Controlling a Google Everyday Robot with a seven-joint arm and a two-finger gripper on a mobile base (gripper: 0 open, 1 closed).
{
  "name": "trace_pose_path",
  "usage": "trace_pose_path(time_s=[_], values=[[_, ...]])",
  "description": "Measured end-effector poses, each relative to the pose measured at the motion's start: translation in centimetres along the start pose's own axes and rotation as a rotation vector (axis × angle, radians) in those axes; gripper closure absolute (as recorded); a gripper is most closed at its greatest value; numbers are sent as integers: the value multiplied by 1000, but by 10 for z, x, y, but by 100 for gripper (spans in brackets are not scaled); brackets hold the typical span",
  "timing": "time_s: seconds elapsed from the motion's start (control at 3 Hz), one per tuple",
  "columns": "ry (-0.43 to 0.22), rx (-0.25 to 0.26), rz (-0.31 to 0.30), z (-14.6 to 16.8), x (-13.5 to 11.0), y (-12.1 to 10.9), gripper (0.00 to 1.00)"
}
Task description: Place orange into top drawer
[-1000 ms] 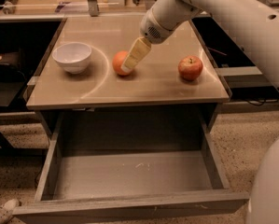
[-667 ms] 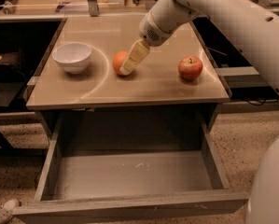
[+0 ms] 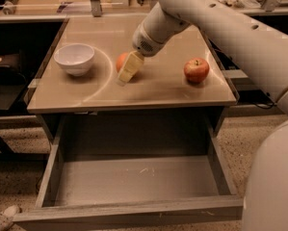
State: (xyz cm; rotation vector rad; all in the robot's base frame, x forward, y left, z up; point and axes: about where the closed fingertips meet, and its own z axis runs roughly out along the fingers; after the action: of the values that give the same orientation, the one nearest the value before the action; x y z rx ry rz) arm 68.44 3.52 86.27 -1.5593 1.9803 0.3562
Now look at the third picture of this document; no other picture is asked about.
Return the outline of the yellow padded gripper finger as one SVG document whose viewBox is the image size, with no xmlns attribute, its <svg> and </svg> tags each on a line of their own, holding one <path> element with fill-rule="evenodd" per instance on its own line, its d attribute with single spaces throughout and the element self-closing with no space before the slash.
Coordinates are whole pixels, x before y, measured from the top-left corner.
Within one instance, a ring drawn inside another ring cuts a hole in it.
<svg viewBox="0 0 288 231">
<path fill-rule="evenodd" d="M 144 56 L 141 53 L 137 51 L 128 53 L 129 55 L 124 61 L 122 68 L 117 71 L 117 82 L 122 86 L 126 85 L 144 64 Z"/>
</svg>

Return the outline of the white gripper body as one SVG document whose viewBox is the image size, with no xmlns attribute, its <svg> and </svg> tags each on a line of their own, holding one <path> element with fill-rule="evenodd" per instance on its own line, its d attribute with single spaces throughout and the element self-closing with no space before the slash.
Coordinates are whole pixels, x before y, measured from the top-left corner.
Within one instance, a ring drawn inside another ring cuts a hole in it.
<svg viewBox="0 0 288 231">
<path fill-rule="evenodd" d="M 187 22 L 165 13 L 157 3 L 134 32 L 133 48 L 144 57 L 153 57 L 188 27 Z"/>
</svg>

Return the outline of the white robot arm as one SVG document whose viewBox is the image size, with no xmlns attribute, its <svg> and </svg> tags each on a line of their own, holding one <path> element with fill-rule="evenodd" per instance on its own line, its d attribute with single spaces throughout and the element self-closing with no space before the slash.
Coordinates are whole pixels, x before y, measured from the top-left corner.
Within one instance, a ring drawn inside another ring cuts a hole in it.
<svg viewBox="0 0 288 231">
<path fill-rule="evenodd" d="M 216 0 L 158 0 L 133 36 L 119 80 L 127 83 L 189 25 L 201 29 L 288 115 L 288 36 Z M 288 120 L 257 149 L 243 204 L 242 231 L 288 231 Z"/>
</svg>

